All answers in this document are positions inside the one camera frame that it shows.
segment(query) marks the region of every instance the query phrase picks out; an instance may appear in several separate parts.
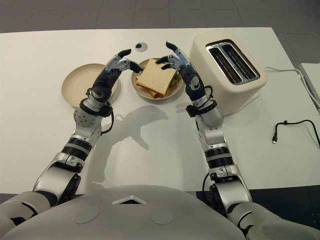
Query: plate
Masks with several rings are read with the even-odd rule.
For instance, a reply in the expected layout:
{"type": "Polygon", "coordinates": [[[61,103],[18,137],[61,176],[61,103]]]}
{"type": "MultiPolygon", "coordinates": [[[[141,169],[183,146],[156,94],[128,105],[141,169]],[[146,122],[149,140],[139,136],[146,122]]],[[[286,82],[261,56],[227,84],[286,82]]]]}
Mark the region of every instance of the plate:
{"type": "MultiPolygon", "coordinates": [[[[78,108],[82,99],[87,98],[87,89],[91,88],[105,65],[90,63],[70,72],[62,84],[62,96],[73,107],[78,108]]],[[[113,85],[111,96],[116,90],[118,80],[113,85]]]]}
{"type": "MultiPolygon", "coordinates": [[[[149,59],[146,59],[142,62],[140,62],[139,64],[143,67],[145,67],[149,61],[149,59]]],[[[132,72],[132,75],[131,75],[131,81],[132,81],[132,85],[135,89],[135,91],[142,97],[146,98],[146,99],[151,99],[151,100],[163,100],[163,99],[168,99],[170,97],[172,97],[173,95],[175,95],[177,92],[179,92],[180,88],[182,87],[183,85],[183,80],[181,78],[181,76],[179,75],[179,78],[178,78],[178,83],[175,84],[174,86],[169,86],[168,90],[166,91],[166,94],[164,97],[157,97],[157,98],[153,98],[149,92],[143,87],[143,86],[139,86],[137,85],[137,76],[139,75],[140,73],[135,73],[135,72],[132,72]]]]}

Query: bread slice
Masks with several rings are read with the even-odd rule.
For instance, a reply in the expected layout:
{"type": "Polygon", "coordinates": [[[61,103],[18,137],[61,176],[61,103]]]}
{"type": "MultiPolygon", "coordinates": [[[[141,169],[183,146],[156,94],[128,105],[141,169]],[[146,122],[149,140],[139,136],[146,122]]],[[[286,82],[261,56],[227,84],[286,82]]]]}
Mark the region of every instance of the bread slice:
{"type": "MultiPolygon", "coordinates": [[[[140,78],[140,76],[141,76],[141,74],[137,75],[135,78],[138,80],[138,79],[140,78]]],[[[151,90],[151,89],[149,89],[149,88],[147,88],[147,87],[145,87],[145,86],[143,86],[143,88],[144,88],[145,90],[147,90],[147,92],[148,92],[148,93],[151,95],[151,97],[153,97],[154,99],[156,99],[157,97],[160,96],[160,94],[159,94],[158,92],[156,92],[156,91],[153,91],[153,90],[151,90]]]]}
{"type": "Polygon", "coordinates": [[[164,97],[176,70],[172,68],[162,70],[163,65],[156,64],[156,60],[150,58],[136,84],[153,90],[164,97]]]}

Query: toaster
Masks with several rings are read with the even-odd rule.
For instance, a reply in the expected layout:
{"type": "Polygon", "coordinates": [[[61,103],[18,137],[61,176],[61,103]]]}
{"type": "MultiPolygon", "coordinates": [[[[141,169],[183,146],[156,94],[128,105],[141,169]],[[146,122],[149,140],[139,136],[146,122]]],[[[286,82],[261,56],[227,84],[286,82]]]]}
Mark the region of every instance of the toaster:
{"type": "Polygon", "coordinates": [[[228,31],[195,36],[189,59],[203,84],[212,86],[223,116],[237,112],[267,83],[265,71],[228,31]]]}

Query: gray tile floor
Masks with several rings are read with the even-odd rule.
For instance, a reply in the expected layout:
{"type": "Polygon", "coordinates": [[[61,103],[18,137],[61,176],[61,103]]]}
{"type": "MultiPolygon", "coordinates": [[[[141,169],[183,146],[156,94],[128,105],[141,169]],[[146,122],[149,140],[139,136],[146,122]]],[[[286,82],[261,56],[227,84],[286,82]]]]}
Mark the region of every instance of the gray tile floor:
{"type": "Polygon", "coordinates": [[[272,27],[294,66],[320,62],[320,0],[0,0],[0,32],[272,27]]]}

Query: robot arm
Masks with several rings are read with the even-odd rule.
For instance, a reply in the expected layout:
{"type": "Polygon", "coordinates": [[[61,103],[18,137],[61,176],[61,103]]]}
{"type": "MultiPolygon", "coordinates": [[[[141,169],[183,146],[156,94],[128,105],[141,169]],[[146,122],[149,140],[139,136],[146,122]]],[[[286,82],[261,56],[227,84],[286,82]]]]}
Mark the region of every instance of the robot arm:
{"type": "Polygon", "coordinates": [[[213,208],[240,228],[247,239],[320,239],[317,229],[284,220],[252,202],[224,137],[223,117],[216,101],[211,100],[212,93],[207,96],[205,88],[208,86],[204,87],[186,55],[172,43],[167,42],[166,46],[178,57],[170,54],[157,63],[168,63],[162,69],[176,69],[185,82],[185,92],[192,101],[186,111],[190,117],[195,117],[199,140],[209,166],[208,173],[213,181],[210,186],[213,208]]]}
{"type": "Polygon", "coordinates": [[[99,136],[108,132],[102,132],[101,120],[110,115],[113,118],[113,109],[108,102],[113,85],[122,71],[130,69],[138,73],[143,70],[137,63],[122,59],[130,53],[131,49],[128,49],[113,56],[88,89],[88,98],[83,99],[80,108],[73,113],[74,133],[37,179],[33,190],[1,204],[0,238],[14,226],[75,196],[81,180],[78,174],[87,156],[99,136]]]}

